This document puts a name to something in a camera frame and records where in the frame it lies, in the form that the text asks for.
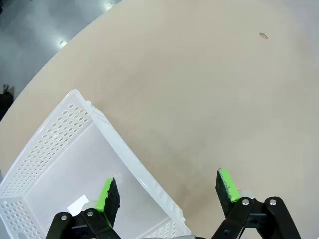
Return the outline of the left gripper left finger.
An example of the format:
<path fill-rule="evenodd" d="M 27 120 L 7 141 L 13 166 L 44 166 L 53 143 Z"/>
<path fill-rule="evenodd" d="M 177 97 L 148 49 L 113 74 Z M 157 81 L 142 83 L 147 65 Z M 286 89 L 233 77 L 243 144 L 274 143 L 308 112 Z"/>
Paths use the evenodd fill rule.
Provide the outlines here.
<path fill-rule="evenodd" d="M 48 239 L 118 239 L 113 229 L 120 207 L 120 195 L 115 178 L 106 180 L 99 199 L 93 207 L 73 216 L 57 213 L 47 233 Z"/>

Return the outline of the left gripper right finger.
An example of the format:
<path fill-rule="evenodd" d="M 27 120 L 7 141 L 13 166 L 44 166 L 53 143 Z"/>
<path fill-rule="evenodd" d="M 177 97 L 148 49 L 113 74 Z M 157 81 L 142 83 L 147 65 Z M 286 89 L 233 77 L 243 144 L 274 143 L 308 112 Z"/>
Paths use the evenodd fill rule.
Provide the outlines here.
<path fill-rule="evenodd" d="M 216 193 L 225 219 L 213 239 L 239 239 L 245 229 L 256 229 L 263 239 L 299 239 L 297 227 L 280 197 L 264 202 L 239 193 L 229 172 L 218 169 Z"/>

